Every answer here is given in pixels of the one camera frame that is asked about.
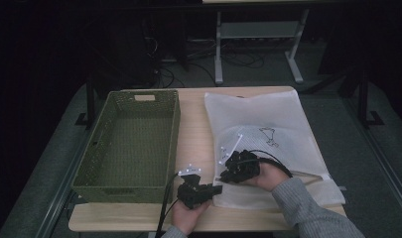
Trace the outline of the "person's left hand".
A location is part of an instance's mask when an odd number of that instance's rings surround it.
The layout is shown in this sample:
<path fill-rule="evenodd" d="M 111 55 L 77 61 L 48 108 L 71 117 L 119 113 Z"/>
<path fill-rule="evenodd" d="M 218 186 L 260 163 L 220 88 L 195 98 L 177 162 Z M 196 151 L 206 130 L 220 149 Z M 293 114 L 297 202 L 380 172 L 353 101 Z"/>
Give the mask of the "person's left hand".
<path fill-rule="evenodd" d="M 184 235 L 190 235 L 196 228 L 199 218 L 210 205 L 211 201 L 208 200 L 198 207 L 188 208 L 182 201 L 178 200 L 172 208 L 172 225 Z"/>

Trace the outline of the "white mesh laundry bag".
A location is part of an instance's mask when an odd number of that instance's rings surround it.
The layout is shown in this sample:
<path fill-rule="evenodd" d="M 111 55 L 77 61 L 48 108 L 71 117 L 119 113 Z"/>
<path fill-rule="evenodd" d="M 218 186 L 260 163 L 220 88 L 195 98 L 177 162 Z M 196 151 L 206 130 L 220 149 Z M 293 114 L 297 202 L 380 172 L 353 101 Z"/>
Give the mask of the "white mesh laundry bag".
<path fill-rule="evenodd" d="M 247 125 L 291 129 L 297 135 L 308 133 L 315 139 L 294 89 L 245 98 L 208 92 L 204 96 L 204 105 L 213 141 L 215 135 L 228 128 Z M 344 204 L 343 194 L 332 179 L 323 157 L 321 164 L 325 171 L 317 177 L 292 175 L 303 182 L 318 205 Z M 222 186 L 222 194 L 213 198 L 216 206 L 250 210 L 278 207 L 272 195 L 261 188 L 235 182 L 225 183 L 215 175 L 213 183 Z"/>

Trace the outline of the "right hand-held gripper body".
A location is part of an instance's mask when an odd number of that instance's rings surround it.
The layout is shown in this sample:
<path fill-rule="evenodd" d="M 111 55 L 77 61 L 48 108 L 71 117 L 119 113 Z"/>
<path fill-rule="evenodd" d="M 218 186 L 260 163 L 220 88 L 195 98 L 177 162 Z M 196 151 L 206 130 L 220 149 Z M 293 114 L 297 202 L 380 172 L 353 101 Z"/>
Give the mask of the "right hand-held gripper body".
<path fill-rule="evenodd" d="M 234 182 L 244 182 L 258 176 L 260 173 L 259 160 L 255 154 L 247 150 L 236 151 L 242 138 L 243 135 L 238 134 L 237 138 L 229 144 L 221 146 L 220 158 L 217 161 L 220 166 L 225 166 L 223 171 L 230 171 L 236 174 Z"/>

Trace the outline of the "green woven basket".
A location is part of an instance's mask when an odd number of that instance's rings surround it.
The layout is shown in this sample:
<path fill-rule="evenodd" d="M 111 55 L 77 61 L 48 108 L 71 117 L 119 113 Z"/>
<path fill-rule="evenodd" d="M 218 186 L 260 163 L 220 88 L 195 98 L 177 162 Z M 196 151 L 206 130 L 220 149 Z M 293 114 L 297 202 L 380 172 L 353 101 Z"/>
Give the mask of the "green woven basket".
<path fill-rule="evenodd" d="M 71 188 L 88 202 L 161 203 L 175 173 L 176 89 L 108 94 Z"/>

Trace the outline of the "black metal stand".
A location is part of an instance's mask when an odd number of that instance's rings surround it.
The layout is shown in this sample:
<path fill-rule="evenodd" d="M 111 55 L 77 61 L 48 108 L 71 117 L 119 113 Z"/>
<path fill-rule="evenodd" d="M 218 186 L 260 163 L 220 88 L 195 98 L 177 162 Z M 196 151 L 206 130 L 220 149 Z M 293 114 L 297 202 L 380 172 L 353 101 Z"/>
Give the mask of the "black metal stand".
<path fill-rule="evenodd" d="M 358 88 L 357 97 L 357 119 L 360 124 L 368 129 L 370 126 L 380 126 L 384 122 L 376 111 L 369 111 L 368 106 L 368 75 L 364 68 L 358 67 L 355 70 L 355 81 Z"/>
<path fill-rule="evenodd" d="M 75 121 L 78 126 L 84 126 L 86 130 L 89 130 L 93 121 L 95 120 L 95 100 L 94 100 L 94 88 L 93 80 L 90 75 L 85 84 L 86 88 L 86 112 L 80 113 Z"/>

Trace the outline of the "person's right hand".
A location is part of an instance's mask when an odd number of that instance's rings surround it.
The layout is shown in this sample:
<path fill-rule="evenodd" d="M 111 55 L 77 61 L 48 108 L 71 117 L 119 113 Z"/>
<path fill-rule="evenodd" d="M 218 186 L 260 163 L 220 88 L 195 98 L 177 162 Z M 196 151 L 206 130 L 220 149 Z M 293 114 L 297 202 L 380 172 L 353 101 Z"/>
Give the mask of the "person's right hand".
<path fill-rule="evenodd" d="M 259 169 L 259 175 L 246 180 L 246 184 L 260 187 L 266 191 L 272 191 L 281 182 L 289 179 L 283 171 L 273 165 L 260 163 Z"/>

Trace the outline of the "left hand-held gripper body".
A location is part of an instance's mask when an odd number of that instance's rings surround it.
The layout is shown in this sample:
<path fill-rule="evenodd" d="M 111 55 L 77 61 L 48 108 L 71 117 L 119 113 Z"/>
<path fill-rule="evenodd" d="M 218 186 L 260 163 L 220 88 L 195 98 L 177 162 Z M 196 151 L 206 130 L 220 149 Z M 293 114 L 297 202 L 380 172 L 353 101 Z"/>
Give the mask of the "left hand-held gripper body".
<path fill-rule="evenodd" d="M 189 209 L 194 209 L 216 195 L 216 187 L 211 183 L 200 184 L 200 173 L 201 169 L 192 165 L 178 171 L 178 176 L 184 182 L 178 187 L 177 198 Z"/>

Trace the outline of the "white metal desk frame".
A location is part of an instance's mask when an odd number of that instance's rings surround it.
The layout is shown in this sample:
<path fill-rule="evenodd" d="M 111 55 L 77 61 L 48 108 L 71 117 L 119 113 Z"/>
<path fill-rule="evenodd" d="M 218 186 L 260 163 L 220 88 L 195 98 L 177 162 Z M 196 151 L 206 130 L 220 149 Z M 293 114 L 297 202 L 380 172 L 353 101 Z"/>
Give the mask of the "white metal desk frame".
<path fill-rule="evenodd" d="M 223 84 L 221 63 L 221 41 L 236 39 L 292 39 L 292 47 L 285 51 L 285 58 L 296 83 L 304 82 L 295 56 L 309 16 L 309 9 L 302 12 L 298 21 L 241 22 L 221 21 L 221 13 L 216 17 L 214 76 L 216 84 Z"/>

